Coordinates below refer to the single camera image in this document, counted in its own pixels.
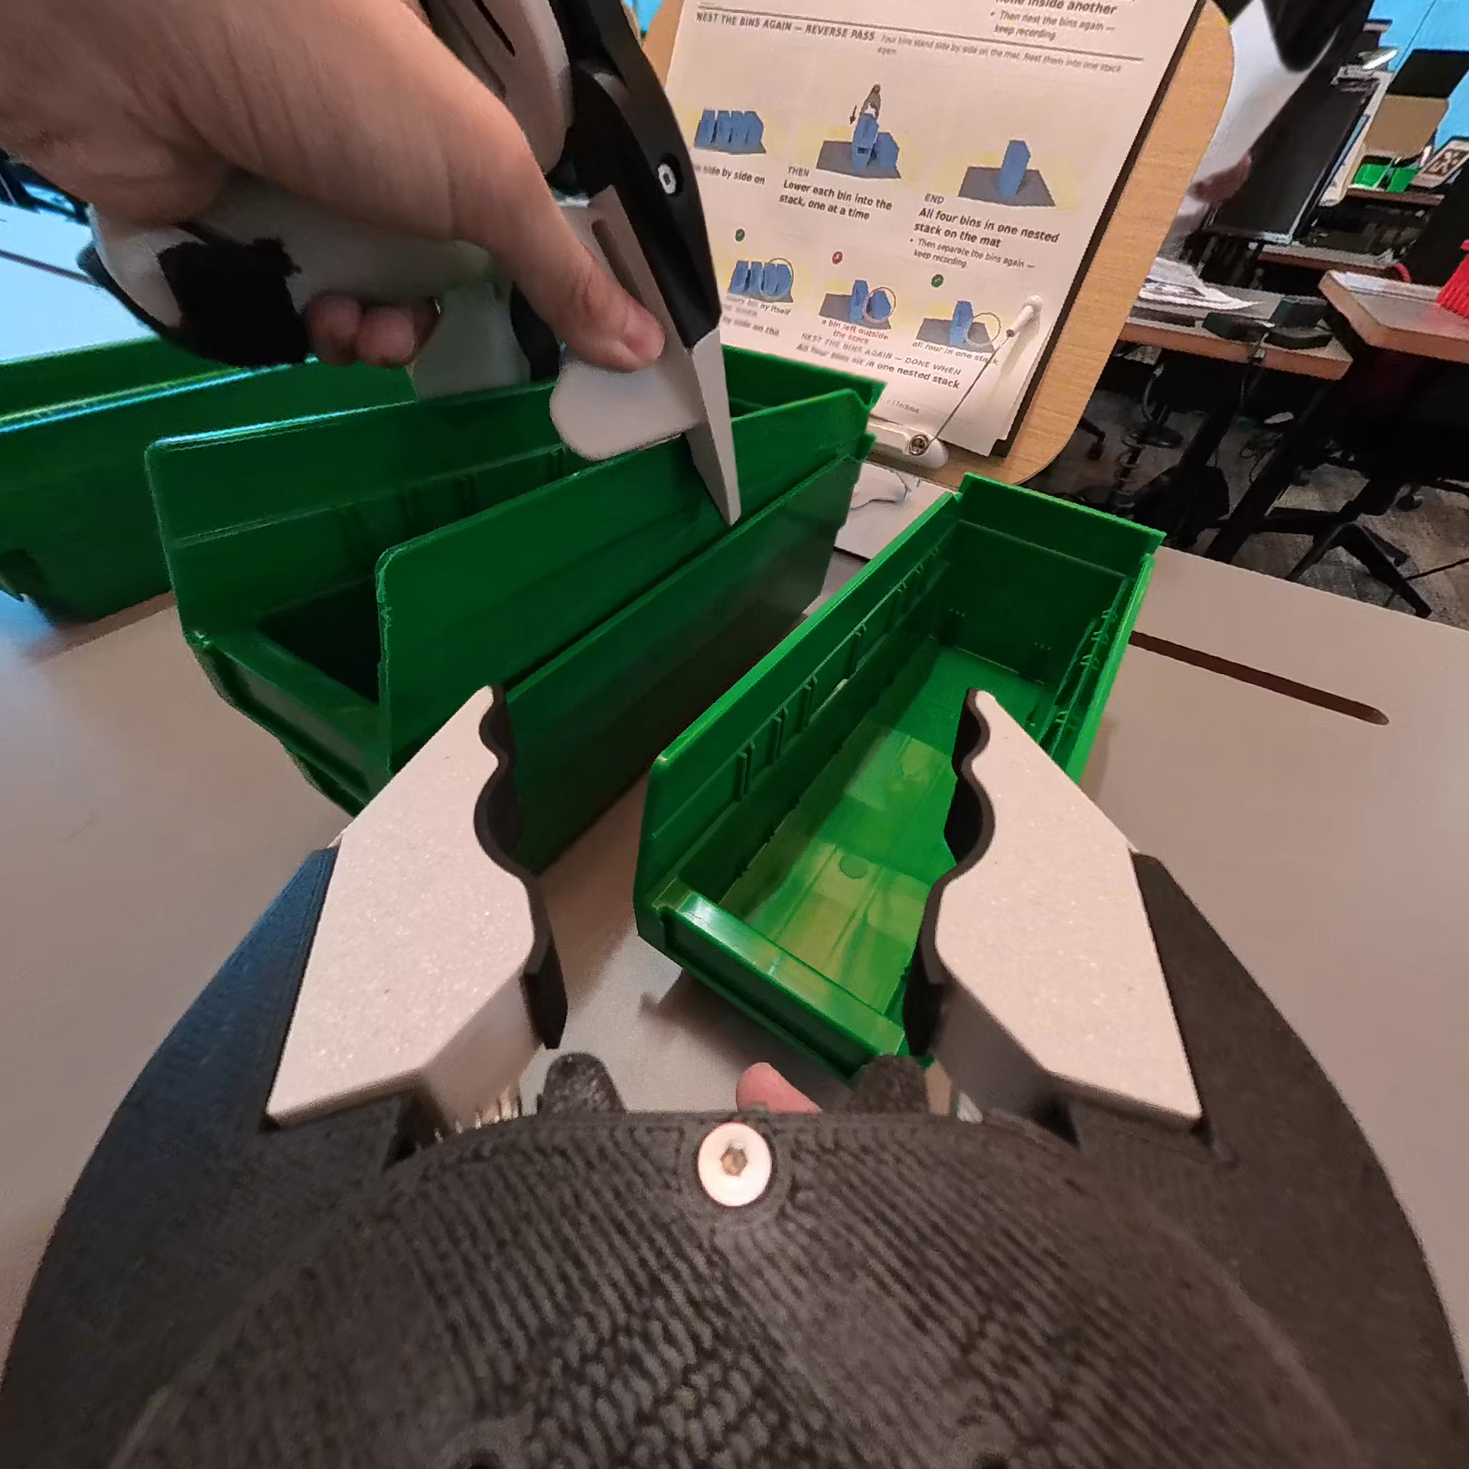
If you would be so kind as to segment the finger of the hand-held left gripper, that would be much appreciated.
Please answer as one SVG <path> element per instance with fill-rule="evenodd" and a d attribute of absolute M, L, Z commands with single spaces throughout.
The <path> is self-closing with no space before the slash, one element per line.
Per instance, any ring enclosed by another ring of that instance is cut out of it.
<path fill-rule="evenodd" d="M 731 427 L 720 329 L 705 301 L 687 298 L 678 270 L 640 240 L 614 188 L 565 205 L 580 242 L 659 322 L 659 357 L 636 373 L 605 371 L 563 355 L 549 411 L 568 448 L 601 462 L 682 436 L 713 508 L 733 527 L 741 518 L 738 457 Z"/>

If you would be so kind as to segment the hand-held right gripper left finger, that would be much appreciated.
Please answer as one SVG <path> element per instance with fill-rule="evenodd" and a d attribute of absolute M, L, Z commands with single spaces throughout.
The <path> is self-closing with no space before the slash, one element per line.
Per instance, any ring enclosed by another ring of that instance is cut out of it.
<path fill-rule="evenodd" d="M 474 693 L 341 831 L 266 1114 L 315 1123 L 407 1097 L 432 1127 L 521 1113 L 565 989 L 538 882 L 517 861 L 516 744 Z"/>

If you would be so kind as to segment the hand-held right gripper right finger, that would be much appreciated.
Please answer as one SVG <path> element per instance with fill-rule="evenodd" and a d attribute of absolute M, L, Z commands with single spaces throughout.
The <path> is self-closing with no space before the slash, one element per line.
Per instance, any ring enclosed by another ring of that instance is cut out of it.
<path fill-rule="evenodd" d="M 998 700 L 963 696 L 906 1046 L 981 1111 L 1201 1121 L 1131 843 Z"/>

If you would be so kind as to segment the wood-edged background desk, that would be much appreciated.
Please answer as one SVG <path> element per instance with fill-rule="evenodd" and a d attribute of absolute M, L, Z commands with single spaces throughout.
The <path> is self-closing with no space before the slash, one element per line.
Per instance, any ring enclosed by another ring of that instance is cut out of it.
<path fill-rule="evenodd" d="M 1243 287 L 1224 291 L 1250 301 L 1273 301 L 1278 292 Z M 1201 319 L 1180 319 L 1163 312 L 1135 312 L 1135 305 L 1119 331 L 1117 343 L 1149 347 L 1166 354 L 1191 355 L 1215 362 L 1259 366 L 1269 373 L 1283 373 L 1320 382 L 1338 382 L 1346 376 L 1353 355 L 1336 336 L 1331 347 L 1315 352 L 1290 352 L 1275 347 L 1248 347 L 1210 336 L 1199 329 Z"/>
<path fill-rule="evenodd" d="M 1378 352 L 1467 364 L 1467 319 L 1439 305 L 1436 287 L 1327 270 L 1318 292 Z"/>

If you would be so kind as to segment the person's left hand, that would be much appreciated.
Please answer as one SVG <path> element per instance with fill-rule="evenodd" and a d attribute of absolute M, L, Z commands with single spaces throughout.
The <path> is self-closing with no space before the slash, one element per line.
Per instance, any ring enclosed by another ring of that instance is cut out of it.
<path fill-rule="evenodd" d="M 161 228 L 238 174 L 360 224 L 482 247 L 580 359 L 664 338 L 561 217 L 512 114 L 393 2 L 7 2 L 3 153 Z"/>

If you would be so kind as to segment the black office chair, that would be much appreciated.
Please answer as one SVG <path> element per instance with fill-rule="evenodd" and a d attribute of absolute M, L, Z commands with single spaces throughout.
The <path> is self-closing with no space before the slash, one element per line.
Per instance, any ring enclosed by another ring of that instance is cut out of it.
<path fill-rule="evenodd" d="M 1364 487 L 1339 509 L 1280 508 L 1299 471 L 1339 452 Z M 1371 348 L 1336 383 L 1320 390 L 1287 429 L 1240 504 L 1212 537 L 1205 558 L 1231 564 L 1252 537 L 1310 537 L 1289 572 L 1299 581 L 1341 550 L 1416 616 L 1427 602 L 1402 576 L 1404 555 L 1369 529 L 1411 487 L 1465 476 L 1465 364 Z"/>

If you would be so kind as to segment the stack of papers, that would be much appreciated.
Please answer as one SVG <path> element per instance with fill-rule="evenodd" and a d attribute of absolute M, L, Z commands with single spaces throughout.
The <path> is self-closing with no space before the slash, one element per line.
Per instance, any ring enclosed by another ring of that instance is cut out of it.
<path fill-rule="evenodd" d="M 1203 319 L 1210 313 L 1252 315 L 1259 303 L 1210 285 L 1187 263 L 1159 254 L 1151 263 L 1133 310 Z"/>

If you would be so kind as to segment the black computer monitor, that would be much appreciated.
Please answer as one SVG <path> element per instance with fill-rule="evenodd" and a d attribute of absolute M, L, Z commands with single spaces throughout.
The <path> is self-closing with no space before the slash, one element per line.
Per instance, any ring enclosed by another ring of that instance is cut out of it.
<path fill-rule="evenodd" d="M 1229 238 L 1287 245 L 1357 137 L 1378 79 L 1359 67 L 1308 81 L 1252 149 L 1252 168 L 1206 221 Z"/>

